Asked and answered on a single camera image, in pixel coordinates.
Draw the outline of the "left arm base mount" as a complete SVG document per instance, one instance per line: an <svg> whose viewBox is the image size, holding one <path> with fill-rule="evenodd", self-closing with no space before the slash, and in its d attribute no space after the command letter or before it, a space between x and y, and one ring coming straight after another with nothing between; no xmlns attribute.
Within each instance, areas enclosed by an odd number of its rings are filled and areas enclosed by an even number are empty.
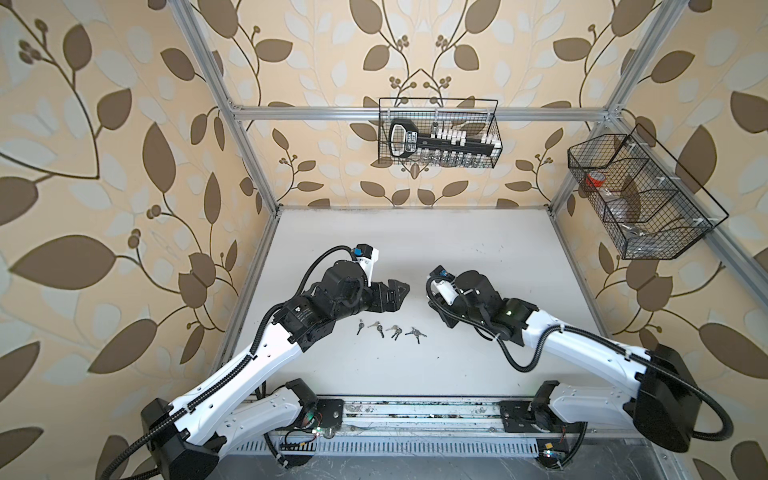
<svg viewBox="0 0 768 480"><path fill-rule="evenodd" d="M306 464L317 451L319 439L332 439L341 429L345 402L342 399L318 400L308 410L303 409L296 420L286 427L279 427L275 434L263 435L270 454L284 469Z"/></svg>

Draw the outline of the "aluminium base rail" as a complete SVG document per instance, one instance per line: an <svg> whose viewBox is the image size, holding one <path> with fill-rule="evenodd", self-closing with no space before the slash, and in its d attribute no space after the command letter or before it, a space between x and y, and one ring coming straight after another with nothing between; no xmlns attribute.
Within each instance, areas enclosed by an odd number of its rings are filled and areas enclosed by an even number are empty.
<svg viewBox="0 0 768 480"><path fill-rule="evenodd" d="M268 441L290 457L533 459L566 452L578 428L537 427L527 403L503 397L325 396L297 432L281 420L267 434L250 433L252 423L241 411L225 424L240 437L237 455L267 454Z"/></svg>

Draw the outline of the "red object in basket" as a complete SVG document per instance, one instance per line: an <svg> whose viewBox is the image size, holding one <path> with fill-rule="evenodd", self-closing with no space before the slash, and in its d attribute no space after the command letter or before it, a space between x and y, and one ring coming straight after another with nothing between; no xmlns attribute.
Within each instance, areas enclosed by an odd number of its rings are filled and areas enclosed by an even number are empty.
<svg viewBox="0 0 768 480"><path fill-rule="evenodd" d="M589 170L584 178L584 189L588 192L599 191L606 182L606 175L601 170Z"/></svg>

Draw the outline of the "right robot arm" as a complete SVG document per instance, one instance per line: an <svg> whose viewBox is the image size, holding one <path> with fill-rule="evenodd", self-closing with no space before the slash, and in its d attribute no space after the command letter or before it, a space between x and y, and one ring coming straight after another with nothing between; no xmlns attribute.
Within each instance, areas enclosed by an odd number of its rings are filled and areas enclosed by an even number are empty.
<svg viewBox="0 0 768 480"><path fill-rule="evenodd" d="M543 408L563 423L630 425L677 453L687 452L694 440L723 442L734 433L726 409L697 385L669 346L631 346L575 327L531 302L502 297L476 270L453 276L438 267L425 290L429 306L449 328L474 328L500 347L514 370L529 373L549 354L608 382L606 388L543 383Z"/></svg>

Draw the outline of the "black tool set in basket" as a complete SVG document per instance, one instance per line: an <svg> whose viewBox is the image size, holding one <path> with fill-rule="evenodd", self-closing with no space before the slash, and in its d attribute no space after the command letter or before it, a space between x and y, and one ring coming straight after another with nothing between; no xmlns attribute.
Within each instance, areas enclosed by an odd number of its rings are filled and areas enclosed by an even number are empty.
<svg viewBox="0 0 768 480"><path fill-rule="evenodd" d="M393 159L446 166L493 167L502 153L498 135L471 137L464 130L448 129L434 122L425 133L405 118L390 123L384 146Z"/></svg>

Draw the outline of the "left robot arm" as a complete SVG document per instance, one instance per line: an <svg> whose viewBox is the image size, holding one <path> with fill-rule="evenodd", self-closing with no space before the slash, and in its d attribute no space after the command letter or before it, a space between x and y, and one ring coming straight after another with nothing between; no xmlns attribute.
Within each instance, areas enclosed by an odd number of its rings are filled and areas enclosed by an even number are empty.
<svg viewBox="0 0 768 480"><path fill-rule="evenodd" d="M265 313L252 343L197 387L171 402L150 402L141 412L143 435L117 454L99 478L115 478L133 454L147 448L155 467L142 478L206 479L221 458L251 437L300 424L317 403L301 379L254 403L247 399L284 365L330 335L337 321L361 312L394 313L410 291L399 280L373 281L379 252L368 244L337 245L329 251L347 256L315 283L309 281L319 265L313 262L295 294Z"/></svg>

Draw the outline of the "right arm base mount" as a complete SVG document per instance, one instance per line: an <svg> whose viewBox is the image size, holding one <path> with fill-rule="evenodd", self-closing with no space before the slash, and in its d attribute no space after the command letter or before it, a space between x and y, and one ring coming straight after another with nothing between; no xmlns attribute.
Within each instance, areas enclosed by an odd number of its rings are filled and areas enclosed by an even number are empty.
<svg viewBox="0 0 768 480"><path fill-rule="evenodd" d="M533 401L506 400L498 403L505 433L553 434L554 440L537 439L537 463L545 470L564 470L584 443L588 424L567 423L548 406Z"/></svg>

